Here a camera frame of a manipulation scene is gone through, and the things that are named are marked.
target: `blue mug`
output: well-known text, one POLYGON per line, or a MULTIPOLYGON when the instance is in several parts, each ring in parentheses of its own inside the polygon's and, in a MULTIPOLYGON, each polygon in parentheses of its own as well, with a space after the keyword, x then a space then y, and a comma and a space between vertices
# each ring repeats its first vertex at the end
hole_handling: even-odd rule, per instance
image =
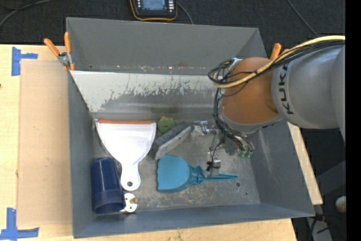
POLYGON ((125 208, 125 198, 115 159, 103 157, 92 163, 91 190, 94 213, 112 214, 125 208))

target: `white dustpan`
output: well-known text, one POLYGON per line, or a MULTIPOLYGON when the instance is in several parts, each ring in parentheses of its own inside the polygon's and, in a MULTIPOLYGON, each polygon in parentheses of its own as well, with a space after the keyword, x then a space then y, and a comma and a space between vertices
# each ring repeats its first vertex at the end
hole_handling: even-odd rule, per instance
POLYGON ((140 186, 138 163, 148 154, 157 124, 150 121, 96 120, 100 139, 108 152, 121 163, 121 185, 126 191, 140 186))

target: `yellow cable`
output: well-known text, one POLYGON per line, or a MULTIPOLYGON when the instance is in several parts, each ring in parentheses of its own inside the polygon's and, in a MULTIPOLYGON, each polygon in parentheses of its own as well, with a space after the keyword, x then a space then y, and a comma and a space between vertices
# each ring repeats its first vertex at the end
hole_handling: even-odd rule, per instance
MULTIPOLYGON (((264 72, 266 69, 268 69, 271 65, 273 64, 276 64, 278 62, 280 62, 281 60, 285 59, 286 57, 294 54, 295 52, 297 52, 300 48, 306 46, 306 45, 311 45, 313 43, 318 43, 318 42, 322 42, 322 41, 333 41, 333 40, 345 40, 346 37, 345 36, 322 36, 322 37, 318 37, 318 38, 315 38, 313 40, 309 40, 309 41, 306 41, 306 42, 303 42, 299 45, 296 45, 294 46, 293 48, 289 49, 289 51, 281 54, 280 56, 278 56, 276 59, 274 59, 273 61, 267 63, 266 65, 264 65, 263 67, 261 68, 258 68, 256 70, 256 72, 253 72, 247 76, 245 76, 244 78, 241 78, 237 81, 233 81, 233 82, 230 82, 228 84, 218 84, 216 82, 214 82, 214 85, 216 87, 219 87, 221 89, 228 89, 230 87, 234 87, 234 86, 237 86, 237 85, 241 85, 247 81, 249 81, 250 79, 252 79, 253 77, 261 74, 262 72, 264 72)), ((217 72, 215 72, 213 74, 213 78, 214 79, 217 79, 217 72)))

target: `white handle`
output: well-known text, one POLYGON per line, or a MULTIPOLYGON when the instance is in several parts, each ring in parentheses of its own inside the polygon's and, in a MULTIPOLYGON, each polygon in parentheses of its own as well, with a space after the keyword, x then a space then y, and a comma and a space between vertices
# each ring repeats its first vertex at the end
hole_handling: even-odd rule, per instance
POLYGON ((138 172, 138 163, 129 166, 122 166, 120 183, 126 191, 134 191, 139 188, 140 176, 138 172))

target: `wooden table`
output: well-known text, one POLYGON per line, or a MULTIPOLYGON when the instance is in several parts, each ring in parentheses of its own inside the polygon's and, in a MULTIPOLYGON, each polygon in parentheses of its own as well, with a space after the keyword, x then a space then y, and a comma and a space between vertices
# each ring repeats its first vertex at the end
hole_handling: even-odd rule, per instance
MULTIPOLYGON (((57 58, 46 46, 0 45, 0 229, 6 227, 6 208, 17 209, 17 174, 18 174, 18 144, 19 144, 19 96, 20 76, 11 76, 12 47, 16 46, 24 54, 33 52, 38 54, 34 62, 54 61, 57 58)), ((303 143, 299 128, 293 126, 291 134, 294 139, 296 152, 300 158, 301 167, 309 188, 312 203, 322 204, 322 197, 316 183, 312 166, 310 164, 305 144, 303 143)), ((39 225, 37 240, 73 240, 72 224, 46 224, 39 225)), ((149 233, 126 234, 90 240, 297 240, 290 219, 257 221, 240 224, 197 227, 192 229, 178 229, 157 231, 149 233)))

